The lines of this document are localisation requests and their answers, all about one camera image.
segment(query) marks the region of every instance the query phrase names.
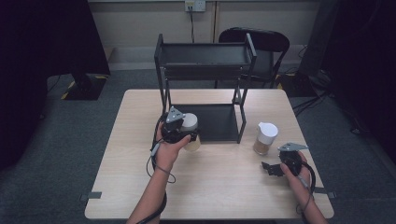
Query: table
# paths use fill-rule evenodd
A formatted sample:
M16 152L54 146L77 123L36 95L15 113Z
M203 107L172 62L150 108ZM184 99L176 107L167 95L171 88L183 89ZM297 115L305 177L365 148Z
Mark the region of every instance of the table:
M233 97L233 90L172 90L172 93L175 104L222 104ZM89 199L87 218L129 217L149 182L146 163L162 109L158 90L125 92L92 188L92 192L100 191L102 196ZM300 218L286 177L269 176L261 166L261 161L280 163L276 148L285 143L306 145L286 93L249 90L245 113L247 126L240 144L210 142L202 143L194 152L180 151L172 170L177 182L167 186L168 203L162 219ZM272 122L279 129L266 156L252 149L260 121ZM309 150L302 152L317 173L317 187L323 187ZM323 215L332 217L327 194L314 196Z

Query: black shelf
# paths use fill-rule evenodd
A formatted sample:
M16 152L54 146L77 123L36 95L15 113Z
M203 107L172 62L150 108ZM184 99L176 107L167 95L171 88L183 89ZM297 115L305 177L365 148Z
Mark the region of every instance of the black shelf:
M247 83L256 62L256 50L247 34L242 43L175 44L163 43L159 35L154 60L157 70L163 114L172 104L170 81L179 80L236 80L231 104L173 105L183 113L198 117L201 141L236 141L240 143L246 125L244 102L248 84L240 92L239 78L242 67L249 67ZM239 105L242 117L238 132L234 107Z

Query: white cup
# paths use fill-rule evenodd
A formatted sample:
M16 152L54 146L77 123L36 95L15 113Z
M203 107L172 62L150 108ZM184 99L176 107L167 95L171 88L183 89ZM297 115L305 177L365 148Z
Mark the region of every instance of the white cup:
M270 146L274 143L277 133L278 130L274 124L260 122L256 142L253 145L253 149L259 155L268 154L268 150L270 149Z
M187 113L186 117L183 119L183 124L181 125L180 130L182 132L184 131L194 131L198 127L198 118L191 113ZM197 135L197 138L195 141L189 142L186 146L184 146L184 149L188 151L195 151L201 146L201 140L199 138L199 135Z

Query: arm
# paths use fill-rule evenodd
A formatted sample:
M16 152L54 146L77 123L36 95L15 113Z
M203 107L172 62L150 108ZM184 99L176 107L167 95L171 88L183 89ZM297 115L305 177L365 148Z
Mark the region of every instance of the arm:
M306 161L305 156L303 155L302 152L299 152L301 158L303 161ZM297 202L299 205L304 208L306 203L308 205L305 208L304 215L306 219L309 221L309 223L328 223L326 218L324 218L323 214L320 212L318 206L316 205L315 201L313 198L309 199L309 197L312 197L309 194L309 190L302 184L301 180L297 177L294 176L291 171L289 170L289 167L281 163L280 168L282 169L283 173L285 173L286 178L289 180L289 185L291 190L294 193L294 197L296 198ZM303 166L301 172L300 172L300 177L303 178L303 180L310 185L310 174L309 171L306 167Z
M162 139L161 136L161 126L157 131L157 140ZM167 181L169 178L169 172L173 168L173 164L177 159L178 152L182 147L186 146L190 142L191 137L188 135L181 139L179 142L174 144L169 144L162 142L160 148L156 154L157 167L163 168L168 173L156 168L152 178L148 182L139 203L137 203L136 208L129 217L127 224L135 224L141 221L157 211L163 202L163 195L165 194L165 189ZM156 217L150 221L150 223L159 223L160 217Z

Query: hand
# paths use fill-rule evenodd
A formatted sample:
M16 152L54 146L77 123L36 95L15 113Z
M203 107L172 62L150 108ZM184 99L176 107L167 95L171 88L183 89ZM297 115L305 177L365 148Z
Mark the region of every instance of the hand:
M301 151L299 151L298 153L301 156L301 159L306 162L304 154ZM303 185L303 183L297 176L294 176L291 173L289 167L285 163L281 163L280 168L286 175L286 178L289 180L290 188L293 191L294 197L296 198L297 202L301 206L304 206L304 204L308 202L309 197L311 197L309 195L309 190ZM309 170L305 166L302 167L299 176L305 181L305 183L309 187L311 183L311 177L309 174Z
M163 122L160 123L159 128L157 130L157 136L156 140L160 140L163 138L163 135L161 134L161 129L163 127ZM156 162L157 165L163 168L166 171L171 171L174 162L177 159L178 152L186 146L190 142L191 136L187 135L180 141L170 144L167 142L161 142L160 143L160 148L157 151L156 155Z

